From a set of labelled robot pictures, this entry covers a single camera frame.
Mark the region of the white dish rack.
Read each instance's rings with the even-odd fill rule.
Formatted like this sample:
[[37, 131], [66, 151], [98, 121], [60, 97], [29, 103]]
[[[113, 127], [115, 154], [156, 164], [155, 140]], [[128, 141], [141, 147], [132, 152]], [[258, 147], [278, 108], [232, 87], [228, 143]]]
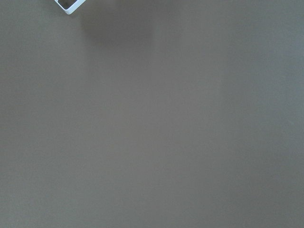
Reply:
[[86, 0], [54, 0], [54, 2], [67, 14], [71, 15], [75, 12]]

